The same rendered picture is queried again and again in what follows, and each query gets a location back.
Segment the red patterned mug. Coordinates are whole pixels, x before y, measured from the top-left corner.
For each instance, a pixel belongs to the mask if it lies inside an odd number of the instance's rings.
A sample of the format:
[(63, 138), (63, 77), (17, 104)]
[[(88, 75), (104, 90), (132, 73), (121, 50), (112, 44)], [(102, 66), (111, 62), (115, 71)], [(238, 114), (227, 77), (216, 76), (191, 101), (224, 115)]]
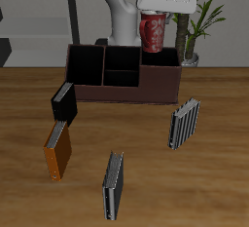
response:
[(139, 25), (143, 51), (159, 53), (163, 48), (166, 13), (142, 11)]

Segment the dark brown desk caddy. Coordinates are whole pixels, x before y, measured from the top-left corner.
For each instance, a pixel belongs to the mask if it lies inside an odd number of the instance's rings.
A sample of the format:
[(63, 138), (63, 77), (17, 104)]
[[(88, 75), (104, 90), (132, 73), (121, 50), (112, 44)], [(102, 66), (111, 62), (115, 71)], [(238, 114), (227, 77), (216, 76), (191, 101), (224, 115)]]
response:
[(174, 48), (151, 54), (140, 47), (70, 45), (65, 80), (79, 101), (174, 105), (181, 70)]

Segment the green pot plant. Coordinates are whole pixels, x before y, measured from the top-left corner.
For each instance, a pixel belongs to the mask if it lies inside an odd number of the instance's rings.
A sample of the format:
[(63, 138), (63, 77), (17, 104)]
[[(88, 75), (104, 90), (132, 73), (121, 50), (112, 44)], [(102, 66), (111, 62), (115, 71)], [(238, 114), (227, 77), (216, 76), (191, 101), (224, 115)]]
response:
[(197, 5), (197, 12), (199, 13), (197, 22), (190, 19), (189, 14), (174, 15), (172, 20), (177, 23), (175, 48), (178, 51), (181, 62), (191, 60), (194, 57), (196, 39), (199, 36), (208, 36), (208, 33), (205, 32), (206, 28), (213, 23), (225, 20), (225, 18), (219, 18), (223, 6), (217, 7), (210, 15), (207, 15), (212, 1), (209, 0)]

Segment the black white striped book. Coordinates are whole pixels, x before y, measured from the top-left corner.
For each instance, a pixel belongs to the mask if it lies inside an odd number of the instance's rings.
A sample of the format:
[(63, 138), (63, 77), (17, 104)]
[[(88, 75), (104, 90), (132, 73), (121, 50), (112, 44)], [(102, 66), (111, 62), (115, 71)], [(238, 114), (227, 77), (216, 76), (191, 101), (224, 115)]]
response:
[(196, 130), (200, 102), (193, 97), (171, 114), (168, 146), (176, 150)]

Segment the orange book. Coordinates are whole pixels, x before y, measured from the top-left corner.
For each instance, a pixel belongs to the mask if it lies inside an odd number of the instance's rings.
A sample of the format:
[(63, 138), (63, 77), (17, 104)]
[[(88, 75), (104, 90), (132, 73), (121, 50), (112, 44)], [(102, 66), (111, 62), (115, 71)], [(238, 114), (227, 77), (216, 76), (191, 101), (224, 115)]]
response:
[(43, 148), (51, 179), (60, 181), (72, 154), (66, 121), (54, 122)]

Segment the dark grey book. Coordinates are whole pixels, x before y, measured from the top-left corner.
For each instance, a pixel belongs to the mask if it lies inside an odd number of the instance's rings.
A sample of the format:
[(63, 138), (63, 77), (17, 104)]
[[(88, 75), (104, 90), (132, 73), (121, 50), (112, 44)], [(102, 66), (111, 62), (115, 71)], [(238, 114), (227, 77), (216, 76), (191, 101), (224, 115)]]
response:
[(124, 155), (111, 153), (102, 183), (104, 216), (116, 220), (124, 186)]

